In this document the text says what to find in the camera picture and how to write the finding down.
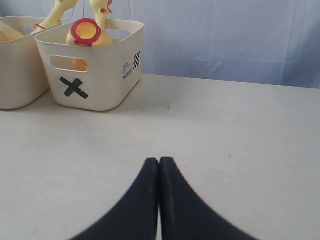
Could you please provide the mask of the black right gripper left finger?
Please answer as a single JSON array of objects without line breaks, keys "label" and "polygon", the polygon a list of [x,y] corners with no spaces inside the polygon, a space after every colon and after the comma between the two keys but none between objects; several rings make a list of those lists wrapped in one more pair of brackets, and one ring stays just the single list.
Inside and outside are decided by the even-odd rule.
[{"label": "black right gripper left finger", "polygon": [[159,199],[159,162],[148,158],[124,196],[74,240],[155,240]]}]

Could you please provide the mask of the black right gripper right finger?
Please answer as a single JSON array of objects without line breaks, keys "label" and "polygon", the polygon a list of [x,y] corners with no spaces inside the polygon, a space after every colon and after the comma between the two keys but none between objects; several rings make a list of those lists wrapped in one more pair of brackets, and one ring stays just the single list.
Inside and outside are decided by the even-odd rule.
[{"label": "black right gripper right finger", "polygon": [[253,240],[211,209],[172,157],[159,161],[159,207],[164,240]]}]

